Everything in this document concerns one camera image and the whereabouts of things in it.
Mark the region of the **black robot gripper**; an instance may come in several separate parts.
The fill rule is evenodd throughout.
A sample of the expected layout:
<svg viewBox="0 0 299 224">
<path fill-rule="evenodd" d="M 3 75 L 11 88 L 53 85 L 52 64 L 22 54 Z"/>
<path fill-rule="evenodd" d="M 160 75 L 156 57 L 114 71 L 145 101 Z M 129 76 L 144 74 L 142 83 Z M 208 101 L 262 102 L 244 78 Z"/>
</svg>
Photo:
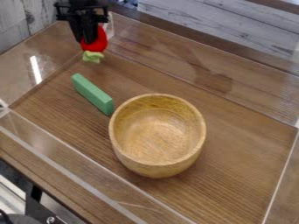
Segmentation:
<svg viewBox="0 0 299 224">
<path fill-rule="evenodd" d="M 57 0 L 53 7 L 56 18 L 69 22 L 76 41 L 80 42 L 82 36 L 90 44 L 97 38 L 97 23 L 108 22 L 108 0 Z"/>
</svg>

